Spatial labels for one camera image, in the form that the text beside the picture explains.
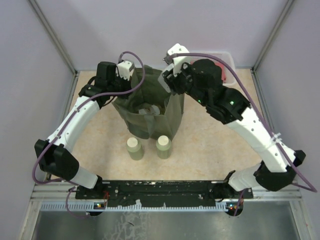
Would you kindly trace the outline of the amber bottle white cap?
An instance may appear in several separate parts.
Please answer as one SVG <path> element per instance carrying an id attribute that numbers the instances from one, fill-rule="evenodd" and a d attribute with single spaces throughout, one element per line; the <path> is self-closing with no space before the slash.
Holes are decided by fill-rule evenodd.
<path id="1" fill-rule="evenodd" d="M 140 115 L 160 115 L 161 111 L 158 106 L 150 105 L 138 110 Z"/>

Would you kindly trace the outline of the green canvas bag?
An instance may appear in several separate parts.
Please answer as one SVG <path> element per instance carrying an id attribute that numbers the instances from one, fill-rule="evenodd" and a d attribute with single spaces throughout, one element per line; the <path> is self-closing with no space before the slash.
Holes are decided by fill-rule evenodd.
<path id="1" fill-rule="evenodd" d="M 158 82 L 161 70 L 144 66 L 145 78 L 142 85 L 127 99 L 117 98 L 112 105 L 124 120 L 127 129 L 141 139 L 157 139 L 165 135 L 172 140 L 182 121 L 185 96 L 165 91 Z M 139 114 L 138 110 L 156 105 L 160 115 Z"/>

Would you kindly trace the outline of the white square bottle black cap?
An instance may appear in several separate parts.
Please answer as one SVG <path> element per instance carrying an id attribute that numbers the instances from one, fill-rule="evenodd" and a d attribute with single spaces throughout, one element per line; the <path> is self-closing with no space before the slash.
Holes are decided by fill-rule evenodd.
<path id="1" fill-rule="evenodd" d="M 160 85 L 164 88 L 164 90 L 167 93 L 171 93 L 172 94 L 172 92 L 171 92 L 171 90 L 170 90 L 170 88 L 168 86 L 168 80 L 174 80 L 176 78 L 176 76 L 174 75 L 174 78 L 171 78 L 171 79 L 164 79 L 164 69 L 162 70 L 160 76 L 158 77 L 158 82 L 160 83 Z"/>

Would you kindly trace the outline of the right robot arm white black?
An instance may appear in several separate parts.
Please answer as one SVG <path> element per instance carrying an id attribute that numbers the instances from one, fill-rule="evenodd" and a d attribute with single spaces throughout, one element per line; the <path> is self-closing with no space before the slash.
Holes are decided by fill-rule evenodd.
<path id="1" fill-rule="evenodd" d="M 306 154 L 269 134 L 254 105 L 239 90 L 223 85 L 222 69 L 212 60 L 171 63 L 158 81 L 169 93 L 189 95 L 212 118 L 239 134 L 261 158 L 259 164 L 231 173 L 223 185 L 227 197 L 235 198 L 242 190 L 257 186 L 276 192 L 292 183 L 296 176 L 293 168 L 302 164 Z"/>

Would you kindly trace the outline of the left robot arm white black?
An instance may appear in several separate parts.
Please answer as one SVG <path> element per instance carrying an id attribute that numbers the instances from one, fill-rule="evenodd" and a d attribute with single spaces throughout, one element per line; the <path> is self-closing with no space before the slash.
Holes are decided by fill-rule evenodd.
<path id="1" fill-rule="evenodd" d="M 96 75 L 82 87 L 60 126 L 47 139 L 35 143 L 38 166 L 43 172 L 85 187 L 87 194 L 95 199 L 103 195 L 100 177 L 81 167 L 72 151 L 87 124 L 111 97 L 128 97 L 134 69 L 134 63 L 129 60 L 98 64 Z"/>

